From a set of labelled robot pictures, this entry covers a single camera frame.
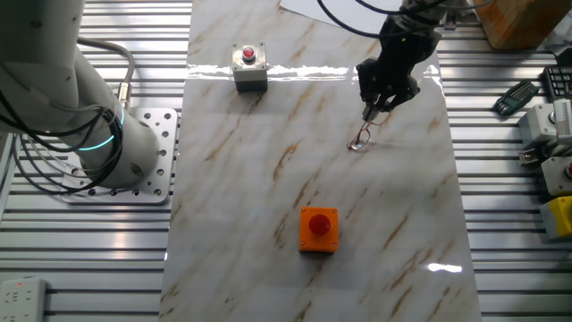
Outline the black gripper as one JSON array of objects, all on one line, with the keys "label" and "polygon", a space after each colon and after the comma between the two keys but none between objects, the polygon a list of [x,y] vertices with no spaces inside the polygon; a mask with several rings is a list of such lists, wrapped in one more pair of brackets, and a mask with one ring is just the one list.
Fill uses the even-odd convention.
[{"label": "black gripper", "polygon": [[372,122],[378,109],[390,112],[420,92],[411,73],[433,54],[441,39],[433,26],[402,27],[401,22],[399,17],[387,18],[379,33],[381,53],[356,66],[360,96],[366,103],[362,112],[364,122]]}]

